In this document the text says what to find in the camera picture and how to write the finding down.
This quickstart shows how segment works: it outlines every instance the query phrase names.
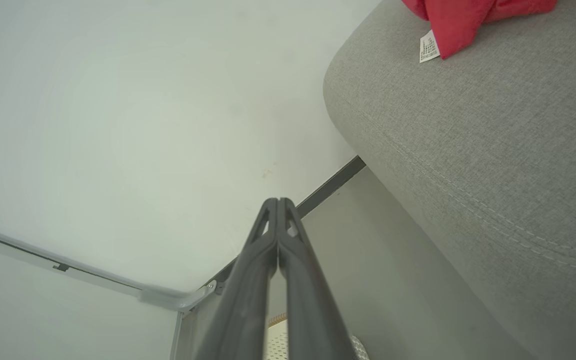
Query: white wall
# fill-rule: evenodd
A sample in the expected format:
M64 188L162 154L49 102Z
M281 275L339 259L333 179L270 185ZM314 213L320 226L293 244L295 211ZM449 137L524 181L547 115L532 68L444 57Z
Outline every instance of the white wall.
M0 254L0 360L167 360L176 320L176 312Z
M354 156L322 80L377 3L0 1L0 233L197 289Z

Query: white tag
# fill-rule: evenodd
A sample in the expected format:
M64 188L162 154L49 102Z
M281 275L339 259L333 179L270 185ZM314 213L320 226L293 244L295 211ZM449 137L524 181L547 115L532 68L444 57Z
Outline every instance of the white tag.
M419 64L432 60L440 55L435 34L433 34L432 30L428 31L428 34L425 34L425 36L419 40Z

